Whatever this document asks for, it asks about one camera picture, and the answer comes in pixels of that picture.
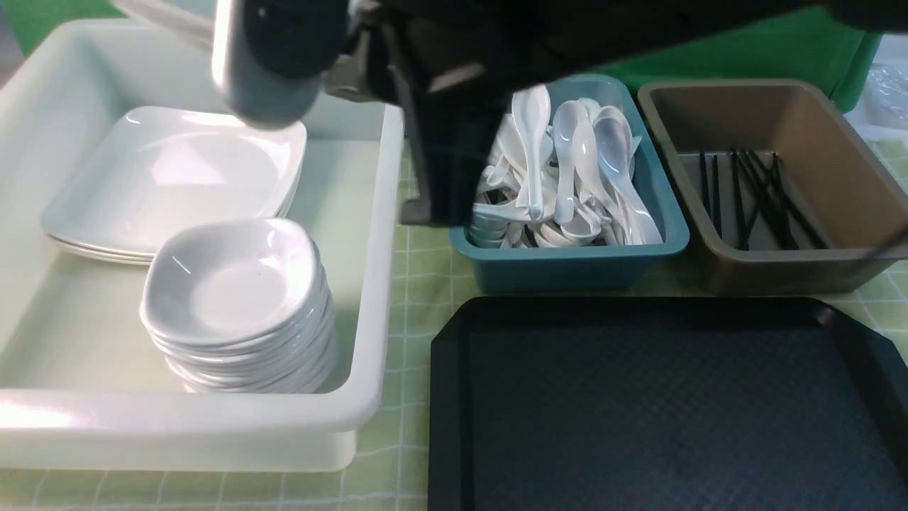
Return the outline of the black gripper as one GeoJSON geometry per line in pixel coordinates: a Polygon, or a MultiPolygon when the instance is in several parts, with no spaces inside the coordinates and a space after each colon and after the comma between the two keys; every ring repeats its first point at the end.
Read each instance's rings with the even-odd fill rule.
{"type": "Polygon", "coordinates": [[[403,113],[418,193],[400,224],[464,226],[509,103],[497,1],[359,1],[326,91],[403,113]]]}

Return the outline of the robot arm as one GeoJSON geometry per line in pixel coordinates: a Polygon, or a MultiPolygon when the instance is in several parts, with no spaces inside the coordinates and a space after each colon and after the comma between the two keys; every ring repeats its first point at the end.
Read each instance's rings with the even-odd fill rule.
{"type": "Polygon", "coordinates": [[[395,67],[443,101],[481,102],[803,9],[906,30],[904,1],[221,1],[213,73],[237,113],[283,126],[321,80],[399,106],[395,67]]]}

